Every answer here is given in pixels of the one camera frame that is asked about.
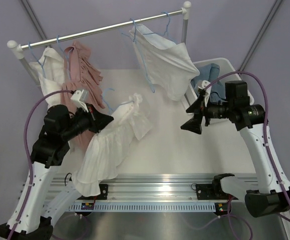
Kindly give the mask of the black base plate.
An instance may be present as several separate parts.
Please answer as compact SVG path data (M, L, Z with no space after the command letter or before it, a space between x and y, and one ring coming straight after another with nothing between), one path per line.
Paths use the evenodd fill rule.
M99 184L100 194L97 196L81 196L78 200L86 200L86 201L97 201L97 200L107 200L108 196L108 185L101 183Z
M196 197L198 200L229 200L230 195L224 193L219 187L213 184L194 184Z

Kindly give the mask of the white garment far left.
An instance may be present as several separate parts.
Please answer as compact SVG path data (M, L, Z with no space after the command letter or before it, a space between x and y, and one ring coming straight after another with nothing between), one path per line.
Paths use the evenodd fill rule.
M38 75L44 96L60 91L62 84L68 78L64 68L64 59L51 47L45 48L39 62L30 62L29 65Z

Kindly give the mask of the aluminium mounting rail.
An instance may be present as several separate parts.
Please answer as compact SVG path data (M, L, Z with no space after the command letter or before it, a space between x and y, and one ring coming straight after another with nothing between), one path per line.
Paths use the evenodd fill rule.
M171 202L197 200L194 184L210 184L214 173L198 174L120 174L114 179L103 180L108 185L107 200L78 200L82 195L75 190L72 182L64 182L65 176L57 174L42 185L34 178L28 203L43 205L56 196L60 200L73 194L74 201L85 202Z

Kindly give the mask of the white ruffled dress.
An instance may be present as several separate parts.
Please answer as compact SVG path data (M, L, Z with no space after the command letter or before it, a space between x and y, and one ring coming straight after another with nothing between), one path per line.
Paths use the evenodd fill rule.
M117 168L129 154L133 139L140 141L152 129L149 114L148 101L135 93L112 113L114 120L92 137L81 167L71 177L82 196L99 195L100 182L118 175Z

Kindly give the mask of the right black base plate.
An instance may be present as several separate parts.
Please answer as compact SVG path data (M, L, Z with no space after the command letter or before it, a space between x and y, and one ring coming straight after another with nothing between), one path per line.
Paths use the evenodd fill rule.
M224 193L219 187L213 184L194 184L196 197L198 200L229 200L230 195Z

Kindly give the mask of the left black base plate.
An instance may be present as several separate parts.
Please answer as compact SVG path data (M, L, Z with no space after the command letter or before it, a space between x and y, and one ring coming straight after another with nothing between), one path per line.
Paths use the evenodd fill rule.
M108 185L101 183L99 184L100 194L97 196L81 196L78 200L86 200L86 201L97 201L97 200L107 200L108 196Z

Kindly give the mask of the white skirt on right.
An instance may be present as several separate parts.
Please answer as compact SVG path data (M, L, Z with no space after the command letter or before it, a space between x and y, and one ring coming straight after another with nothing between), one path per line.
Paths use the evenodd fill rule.
M200 72L193 64L185 43L176 44L156 34L144 35L151 32L145 25L137 25L137 43L143 53L148 76L154 86L164 88L171 100L179 101L186 93L191 80L199 76ZM133 38L133 35L132 27L129 36ZM134 43L133 47L137 60L142 65Z

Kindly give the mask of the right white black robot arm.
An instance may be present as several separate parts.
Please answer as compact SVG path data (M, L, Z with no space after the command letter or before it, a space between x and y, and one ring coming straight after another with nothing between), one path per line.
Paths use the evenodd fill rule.
M211 88L206 80L198 83L197 91L198 99L186 110L193 116L181 129L200 135L202 126L208 126L211 119L230 120L248 148L258 187L252 189L251 185L234 174L223 173L214 176L209 188L197 186L196 194L211 193L217 198L233 196L245 203L248 212L255 218L289 211L290 181L273 148L264 108L259 104L250 104L247 83L241 80L227 81L223 103L209 100Z

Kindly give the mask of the pink dress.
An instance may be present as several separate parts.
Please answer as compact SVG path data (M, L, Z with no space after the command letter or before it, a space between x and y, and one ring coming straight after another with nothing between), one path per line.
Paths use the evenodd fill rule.
M71 91L86 89L89 92L86 103L92 104L98 111L104 109L102 90L100 88L100 82L103 77L101 72L88 61L91 49L75 40L72 45L65 49L65 54L68 54L67 56L69 57L69 63L65 63L65 68L69 67L71 80L62 84L62 89ZM70 112L75 113L77 108L71 101L71 96L67 92L63 93L61 95L61 104L66 105ZM73 139L74 146L79 147L85 153L93 136L94 133L91 131L84 132Z

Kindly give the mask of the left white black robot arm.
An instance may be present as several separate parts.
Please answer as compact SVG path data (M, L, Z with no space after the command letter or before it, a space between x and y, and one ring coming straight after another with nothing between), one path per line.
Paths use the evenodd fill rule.
M17 207L7 223L0 225L0 237L7 240L49 240L59 218L78 198L92 195L92 186L69 182L49 203L45 199L53 178L70 150L69 141L85 131L99 133L113 117L98 112L91 104L70 116L68 108L51 107L44 117L38 140L29 157L29 173Z

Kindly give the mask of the blue denim skirt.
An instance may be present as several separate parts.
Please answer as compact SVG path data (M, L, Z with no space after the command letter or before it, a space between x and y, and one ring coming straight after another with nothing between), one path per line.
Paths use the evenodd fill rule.
M191 80L191 85L197 96L199 96L198 84L202 81L213 82L216 80L219 77L220 67L215 63L211 63L199 67L198 70L200 71L200 75ZM211 87L209 99L211 103L220 103L225 101L225 87L220 81Z

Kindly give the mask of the blue wire hanger of skirt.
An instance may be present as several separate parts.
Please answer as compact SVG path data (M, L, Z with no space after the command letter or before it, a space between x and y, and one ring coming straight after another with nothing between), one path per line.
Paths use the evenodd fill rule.
M144 77L146 78L147 83L148 83L152 93L155 93L155 87L154 87L152 81L150 80L150 78L148 76L148 70L147 70L146 62L144 61L143 53L141 51L141 48L140 48L139 44L137 43L137 38L136 38L137 24L135 23L135 21L132 18L130 18L130 21L132 21L132 23L133 23L134 35L133 35L133 37L128 36L128 38L134 43L135 47L138 50L138 53L139 53L139 56L140 56L140 59L141 59L141 62L142 62L142 64L139 64L139 66L143 67Z

